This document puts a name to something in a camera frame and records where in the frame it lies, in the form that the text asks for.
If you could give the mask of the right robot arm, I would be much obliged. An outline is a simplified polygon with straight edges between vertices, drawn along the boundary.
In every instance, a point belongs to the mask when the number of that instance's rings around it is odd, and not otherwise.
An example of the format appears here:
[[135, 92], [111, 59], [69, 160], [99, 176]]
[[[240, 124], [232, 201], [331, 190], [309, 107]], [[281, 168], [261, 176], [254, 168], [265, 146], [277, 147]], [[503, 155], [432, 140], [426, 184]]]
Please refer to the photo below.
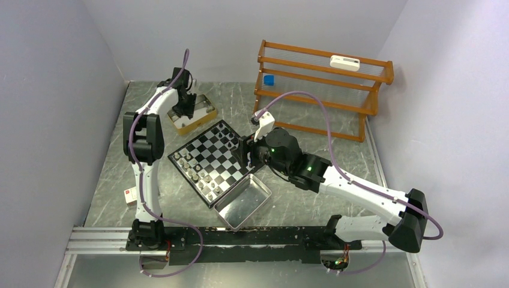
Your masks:
[[234, 140], [232, 155], [242, 166], [261, 166], [280, 172], [302, 190], [344, 198], [372, 212], [372, 216], [333, 215], [324, 232], [330, 248], [360, 240], [388, 241], [408, 253], [418, 253], [427, 219], [425, 194], [415, 188], [407, 193], [340, 173], [330, 160], [304, 152], [297, 139], [275, 128], [260, 140], [242, 136]]

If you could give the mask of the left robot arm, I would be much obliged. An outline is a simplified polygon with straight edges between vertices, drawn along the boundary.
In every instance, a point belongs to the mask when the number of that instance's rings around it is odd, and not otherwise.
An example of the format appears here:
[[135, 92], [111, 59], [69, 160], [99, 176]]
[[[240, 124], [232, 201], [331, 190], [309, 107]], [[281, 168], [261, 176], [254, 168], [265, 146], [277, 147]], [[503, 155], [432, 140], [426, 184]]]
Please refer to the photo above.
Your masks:
[[128, 236], [135, 248], [156, 250], [167, 243], [157, 179], [165, 147], [161, 117], [174, 107], [194, 105], [194, 95], [187, 94], [192, 80], [188, 70], [174, 68], [142, 107], [123, 116], [123, 150], [136, 181], [136, 214]]

